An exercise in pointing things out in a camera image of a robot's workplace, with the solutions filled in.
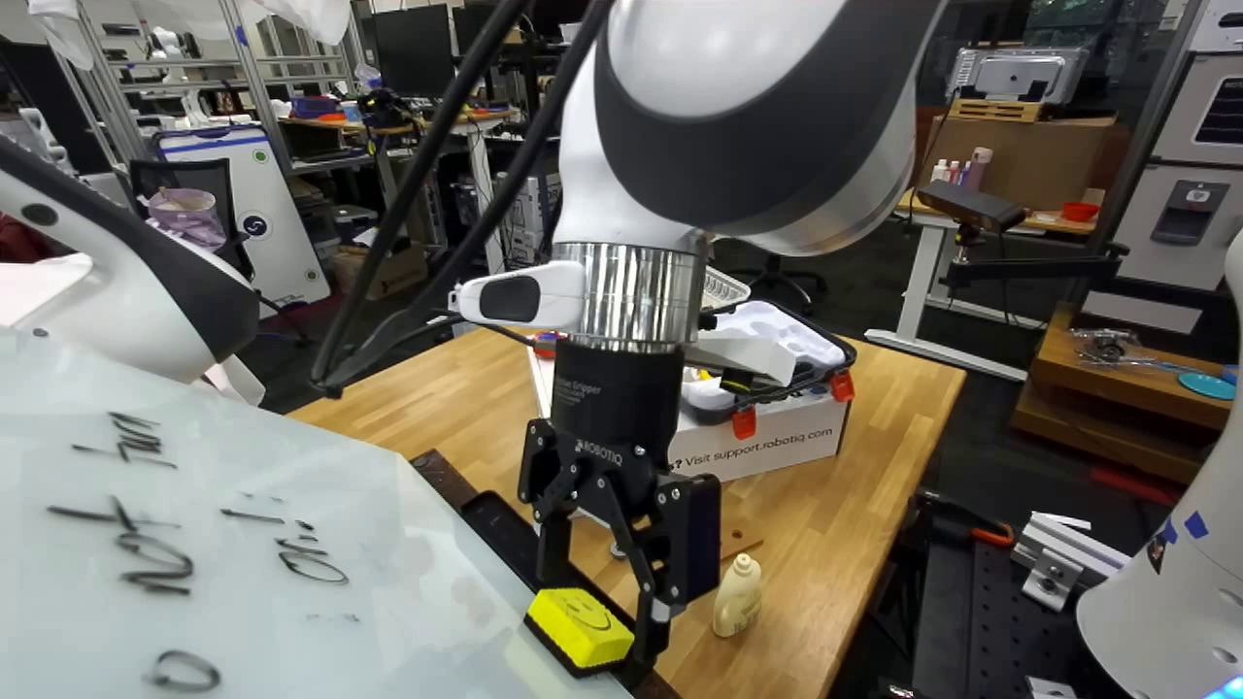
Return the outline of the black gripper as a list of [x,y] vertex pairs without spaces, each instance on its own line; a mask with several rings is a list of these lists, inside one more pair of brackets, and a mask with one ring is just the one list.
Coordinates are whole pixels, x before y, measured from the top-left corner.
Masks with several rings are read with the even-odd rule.
[[538,511],[538,588],[571,579],[571,511],[613,528],[638,575],[638,661],[669,647],[669,604],[720,588],[724,481],[675,474],[683,352],[555,347],[552,417],[524,426],[518,492]]

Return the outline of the white robot base right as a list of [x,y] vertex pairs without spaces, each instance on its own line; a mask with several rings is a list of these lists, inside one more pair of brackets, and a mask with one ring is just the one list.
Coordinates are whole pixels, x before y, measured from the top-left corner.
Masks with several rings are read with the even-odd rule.
[[1243,393],[1183,502],[1131,562],[1083,590],[1078,630],[1131,699],[1243,699]]

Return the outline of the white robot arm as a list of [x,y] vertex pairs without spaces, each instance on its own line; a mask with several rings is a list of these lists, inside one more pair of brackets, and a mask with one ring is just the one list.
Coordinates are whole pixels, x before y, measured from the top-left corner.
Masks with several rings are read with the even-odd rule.
[[584,273],[552,410],[524,432],[538,581],[594,511],[638,579],[625,661],[720,588],[720,487],[669,465],[707,246],[841,251],[915,173],[919,69],[947,0],[591,0],[564,92],[552,256]]

